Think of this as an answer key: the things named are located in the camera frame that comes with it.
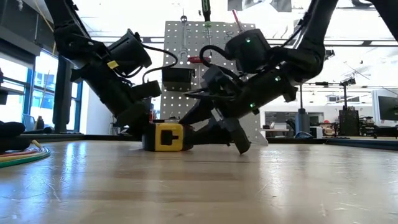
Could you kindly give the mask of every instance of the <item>wooden table surface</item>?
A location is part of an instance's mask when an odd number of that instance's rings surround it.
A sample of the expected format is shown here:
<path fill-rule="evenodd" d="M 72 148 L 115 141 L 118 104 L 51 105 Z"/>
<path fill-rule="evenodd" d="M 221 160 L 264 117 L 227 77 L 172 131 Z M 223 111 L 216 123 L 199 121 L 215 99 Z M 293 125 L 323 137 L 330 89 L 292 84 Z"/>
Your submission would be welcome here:
<path fill-rule="evenodd" d="M 398 154 L 327 145 L 47 144 L 0 169 L 0 223 L 398 223 Z"/>

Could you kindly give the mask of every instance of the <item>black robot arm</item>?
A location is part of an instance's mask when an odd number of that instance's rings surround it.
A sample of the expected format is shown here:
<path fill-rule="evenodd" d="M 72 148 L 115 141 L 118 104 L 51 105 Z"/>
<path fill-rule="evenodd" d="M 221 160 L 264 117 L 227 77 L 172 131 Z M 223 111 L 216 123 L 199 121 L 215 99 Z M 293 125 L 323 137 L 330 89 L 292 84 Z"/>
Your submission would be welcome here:
<path fill-rule="evenodd" d="M 161 90 L 157 81 L 133 86 L 127 79 L 137 73 L 131 74 L 133 71 L 152 64 L 139 34 L 128 29 L 107 47 L 90 38 L 72 0 L 45 3 L 54 22 L 57 50 L 77 68 L 71 81 L 86 81 L 118 124 L 129 125 L 130 134 L 140 139 L 149 122 L 150 98 L 159 96 Z"/>
<path fill-rule="evenodd" d="M 294 100 L 297 92 L 295 85 L 322 71 L 325 58 L 323 42 L 337 2 L 338 0 L 312 0 L 300 21 L 298 32 L 283 46 L 271 48 L 262 32 L 255 29 L 232 38 L 224 50 L 211 45 L 204 47 L 200 57 L 209 69 L 203 75 L 202 88 L 186 93 L 198 101 L 180 123 L 193 124 L 210 120 L 192 135 L 192 142 L 205 144 L 210 143 L 214 136 L 227 136 L 226 142 L 233 141 L 240 153 L 246 152 L 250 142 L 238 119 L 248 113 L 258 114 L 261 106 L 279 96 L 283 96 L 286 102 Z M 398 8 L 398 0 L 373 0 L 373 3 L 397 38 L 398 16 L 394 10 Z M 293 40 L 293 48 L 285 48 Z M 252 75 L 237 80 L 238 75 L 232 71 L 204 60 L 206 50 L 214 50 L 225 59 L 235 60 L 241 73 Z"/>

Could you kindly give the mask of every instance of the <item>black pillar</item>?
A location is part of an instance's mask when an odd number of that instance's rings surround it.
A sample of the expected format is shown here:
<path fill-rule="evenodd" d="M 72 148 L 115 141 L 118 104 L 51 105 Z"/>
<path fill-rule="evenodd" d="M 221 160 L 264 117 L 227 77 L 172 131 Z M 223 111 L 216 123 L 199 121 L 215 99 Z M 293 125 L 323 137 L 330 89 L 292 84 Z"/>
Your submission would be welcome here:
<path fill-rule="evenodd" d="M 72 99 L 72 82 L 70 81 L 72 68 L 72 64 L 68 60 L 59 56 L 52 117 L 57 134 L 66 132 L 69 123 L 70 101 Z"/>

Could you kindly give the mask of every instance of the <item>white pegboard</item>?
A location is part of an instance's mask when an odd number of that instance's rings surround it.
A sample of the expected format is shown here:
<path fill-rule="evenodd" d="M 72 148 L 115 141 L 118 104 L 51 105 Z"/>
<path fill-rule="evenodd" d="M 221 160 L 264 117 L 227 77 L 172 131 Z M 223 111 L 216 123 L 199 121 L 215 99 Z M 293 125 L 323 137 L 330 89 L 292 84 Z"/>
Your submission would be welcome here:
<path fill-rule="evenodd" d="M 236 24 L 225 22 L 212 22 L 210 29 L 210 42 L 212 45 L 225 48 L 227 41 L 239 34 Z M 203 81 L 202 75 L 207 71 L 207 67 L 202 64 L 192 64 L 187 62 L 188 57 L 199 56 L 199 51 L 202 47 L 209 44 L 207 30 L 204 22 L 190 22 L 188 18 L 187 32 L 186 32 L 186 48 L 188 55 L 180 58 L 179 52 L 182 48 L 183 40 L 183 25 L 180 21 L 166 21 L 165 23 L 165 50 L 169 50 L 178 57 L 178 64 L 175 68 L 192 68 L 195 69 L 195 78 L 192 78 L 191 89 L 200 87 Z M 243 24 L 245 30 L 255 29 L 254 24 Z M 206 51 L 206 57 L 210 56 L 210 51 Z M 168 55 L 164 56 L 164 65 L 170 65 L 174 59 Z M 223 58 L 220 54 L 213 52 L 211 62 L 232 71 L 236 71 L 234 61 L 229 61 Z M 196 99 L 187 98 L 181 91 L 166 91 L 162 86 L 162 99 L 160 102 L 160 118 L 167 119 L 170 116 L 183 117 L 190 108 L 196 103 Z M 260 116 L 249 114 L 240 120 L 241 126 L 245 130 L 248 138 L 252 142 L 258 139 L 258 132 L 260 129 Z M 207 124 L 203 121 L 194 125 L 197 129 Z"/>

